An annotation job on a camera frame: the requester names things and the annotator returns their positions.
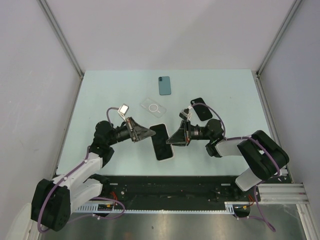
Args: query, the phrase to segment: gray floor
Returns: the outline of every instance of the gray floor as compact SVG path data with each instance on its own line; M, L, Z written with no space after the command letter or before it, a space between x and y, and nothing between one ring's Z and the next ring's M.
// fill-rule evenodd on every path
M277 232L255 219L237 221L231 215L125 214L115 220L91 217L49 231L41 240L305 240L295 205L264 205ZM252 215L259 216L254 207Z

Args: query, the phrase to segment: metal bracket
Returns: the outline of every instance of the metal bracket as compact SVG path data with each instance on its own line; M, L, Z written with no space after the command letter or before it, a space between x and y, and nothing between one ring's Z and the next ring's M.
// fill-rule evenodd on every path
M87 202L79 207L75 213L87 213L87 214L108 214L121 213L122 210L99 210L99 205L113 204L112 201L101 201L101 202ZM168 211L168 210L125 210L126 214L235 214L234 207L232 204L225 203L225 210L204 210L204 211Z

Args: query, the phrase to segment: metal frame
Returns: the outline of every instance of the metal frame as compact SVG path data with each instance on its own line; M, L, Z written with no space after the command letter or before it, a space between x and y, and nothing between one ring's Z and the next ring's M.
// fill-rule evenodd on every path
M84 72L81 70L80 65L71 50L70 45L68 44L68 41L62 32L50 6L48 5L46 0L37 0L39 3L40 8L43 10L44 15L46 16L48 22L50 23L52 30L54 31L56 37L58 38L59 42L61 43L62 48L64 49L67 57L70 59L75 71L78 73L79 77L83 79Z
M262 63L260 64L258 70L257 70L257 75L260 76L261 73L263 72L263 70L266 67L266 64L268 63L270 57L272 56L272 54L274 53L275 49L277 48L279 42L281 41L281 39L284 36L284 33L286 32L288 26L290 25L290 23L292 22L294 16L296 15L296 13L298 12L298 9L300 8L300 6L302 5L304 0L295 0L294 3L292 4L289 12L287 13L280 29L278 30L278 32L276 33L271 46L269 47L268 51L266 52L266 55L264 56Z

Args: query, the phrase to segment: smartphone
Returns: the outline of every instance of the smartphone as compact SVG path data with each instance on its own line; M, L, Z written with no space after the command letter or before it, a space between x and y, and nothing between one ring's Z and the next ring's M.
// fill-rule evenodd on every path
M197 104L197 103L206 104L205 101L201 97L198 97L196 99L191 100L190 103L191 103L191 105ZM213 118L213 115L212 115L210 109L207 108L206 106L196 105L193 107L193 109L201 121L206 121L206 120Z
M171 95L171 83L169 76L160 76L159 82L159 94L160 95Z
M174 157L174 150L171 144L166 144L168 140L168 130L164 123L153 125L150 130L155 131L155 135L151 137L155 157L158 161L171 159Z

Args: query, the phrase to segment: light blue table surface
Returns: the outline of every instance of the light blue table surface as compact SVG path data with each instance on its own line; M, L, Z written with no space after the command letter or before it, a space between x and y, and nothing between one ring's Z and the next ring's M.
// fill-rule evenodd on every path
M171 95L159 95L158 77L170 76ZM67 133L57 174L70 171L84 159L92 143L95 126L106 120L109 107L129 105L126 117L144 127L165 123L172 135L180 126L179 113L195 98L203 98L220 114L227 137L246 136L256 130L269 134L256 85L249 69L215 70L134 70L86 71ZM140 106L151 98L166 108L156 118ZM191 124L204 126L192 110ZM119 126L117 111L110 120ZM174 146L174 158L157 161L151 138L133 143L130 139L113 145L110 162L98 173L102 175L144 176L223 176L240 175L248 168L241 156L210 157L208 141L193 140L189 146Z

